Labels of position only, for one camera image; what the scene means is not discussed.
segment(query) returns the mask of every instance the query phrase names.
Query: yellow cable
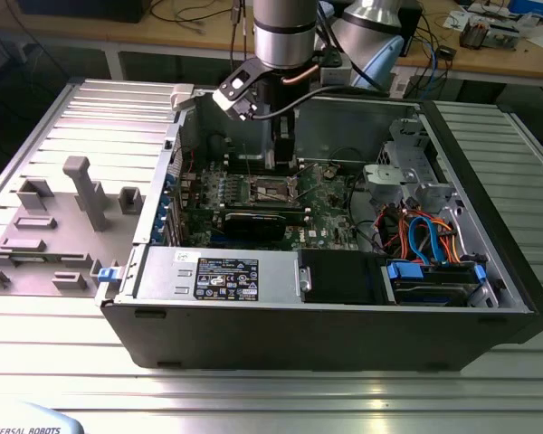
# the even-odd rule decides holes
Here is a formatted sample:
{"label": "yellow cable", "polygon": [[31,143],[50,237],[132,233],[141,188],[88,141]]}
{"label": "yellow cable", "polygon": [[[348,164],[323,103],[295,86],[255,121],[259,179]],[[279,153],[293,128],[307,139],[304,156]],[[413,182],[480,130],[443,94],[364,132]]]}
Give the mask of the yellow cable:
{"label": "yellow cable", "polygon": [[456,237],[453,235],[452,236],[452,245],[453,245],[452,246],[452,253],[454,254],[454,258],[456,259],[456,261],[458,263],[461,263],[461,259],[459,258],[459,255],[456,252],[456,241],[455,240],[456,240]]}

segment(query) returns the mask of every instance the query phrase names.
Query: sticker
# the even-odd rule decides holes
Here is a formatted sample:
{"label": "sticker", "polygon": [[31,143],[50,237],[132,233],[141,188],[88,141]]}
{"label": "sticker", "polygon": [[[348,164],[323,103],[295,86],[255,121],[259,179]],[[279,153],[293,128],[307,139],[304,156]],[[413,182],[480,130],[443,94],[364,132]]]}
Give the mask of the sticker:
{"label": "sticker", "polygon": [[197,262],[201,258],[200,251],[177,250],[175,252],[175,262]]}
{"label": "sticker", "polygon": [[257,301],[257,259],[195,258],[197,276],[194,296],[198,300]]}

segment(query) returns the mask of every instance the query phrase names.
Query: power supply label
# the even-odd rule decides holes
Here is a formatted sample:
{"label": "power supply label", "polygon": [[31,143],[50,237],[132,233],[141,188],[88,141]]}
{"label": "power supply label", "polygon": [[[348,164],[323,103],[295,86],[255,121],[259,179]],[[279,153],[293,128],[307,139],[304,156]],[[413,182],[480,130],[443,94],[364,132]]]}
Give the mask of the power supply label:
{"label": "power supply label", "polygon": [[193,295],[198,300],[258,299],[260,270],[257,259],[201,258],[195,275]]}

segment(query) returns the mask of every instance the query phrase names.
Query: table leg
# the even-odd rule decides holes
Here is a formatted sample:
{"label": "table leg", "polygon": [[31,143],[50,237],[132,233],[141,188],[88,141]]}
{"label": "table leg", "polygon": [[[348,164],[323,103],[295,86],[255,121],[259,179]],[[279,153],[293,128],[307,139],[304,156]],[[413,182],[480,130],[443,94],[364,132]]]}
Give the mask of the table leg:
{"label": "table leg", "polygon": [[107,64],[109,65],[110,77],[113,80],[126,80],[127,73],[120,61],[119,52],[112,49],[105,50],[105,57],[107,58]]}

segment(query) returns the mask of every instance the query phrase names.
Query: blue drive bracket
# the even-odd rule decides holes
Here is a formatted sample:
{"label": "blue drive bracket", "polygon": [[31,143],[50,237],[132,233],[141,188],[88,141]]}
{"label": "blue drive bracket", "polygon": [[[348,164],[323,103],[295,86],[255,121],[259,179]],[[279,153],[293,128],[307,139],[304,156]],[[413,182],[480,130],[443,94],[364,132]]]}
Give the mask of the blue drive bracket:
{"label": "blue drive bracket", "polygon": [[412,262],[392,262],[386,269],[391,280],[395,278],[424,278],[420,264]]}

